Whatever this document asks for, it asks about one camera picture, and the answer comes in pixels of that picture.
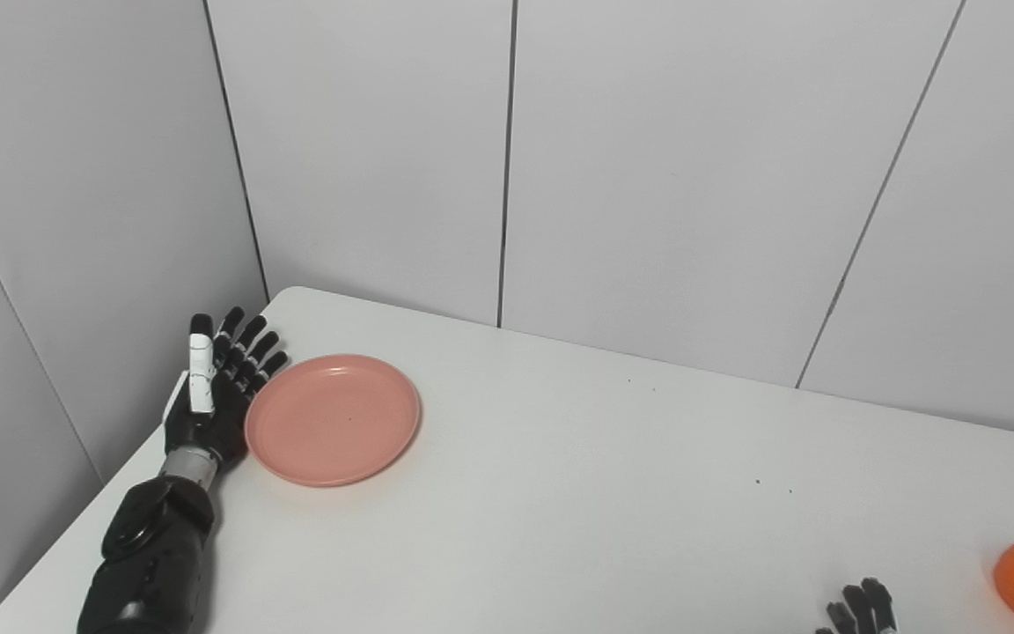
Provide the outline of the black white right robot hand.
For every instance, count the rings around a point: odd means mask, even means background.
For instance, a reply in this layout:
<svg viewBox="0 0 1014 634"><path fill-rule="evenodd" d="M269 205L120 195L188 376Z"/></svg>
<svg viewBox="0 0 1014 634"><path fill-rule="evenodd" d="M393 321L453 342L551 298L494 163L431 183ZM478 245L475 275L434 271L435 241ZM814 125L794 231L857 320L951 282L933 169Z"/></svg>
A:
<svg viewBox="0 0 1014 634"><path fill-rule="evenodd" d="M813 633L899 633L893 597L877 578L843 587L841 597L825 606L828 625Z"/></svg>

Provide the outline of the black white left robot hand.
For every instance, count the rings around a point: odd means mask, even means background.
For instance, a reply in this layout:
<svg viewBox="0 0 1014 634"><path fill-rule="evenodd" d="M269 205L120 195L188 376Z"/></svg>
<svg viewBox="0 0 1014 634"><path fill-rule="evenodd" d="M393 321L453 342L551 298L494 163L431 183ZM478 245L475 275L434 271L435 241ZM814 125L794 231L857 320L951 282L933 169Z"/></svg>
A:
<svg viewBox="0 0 1014 634"><path fill-rule="evenodd" d="M245 422L254 398L286 368L281 337L264 314L234 306L221 321L190 321L187 369L164 413L165 453L202 450L221 468L246 456Z"/></svg>

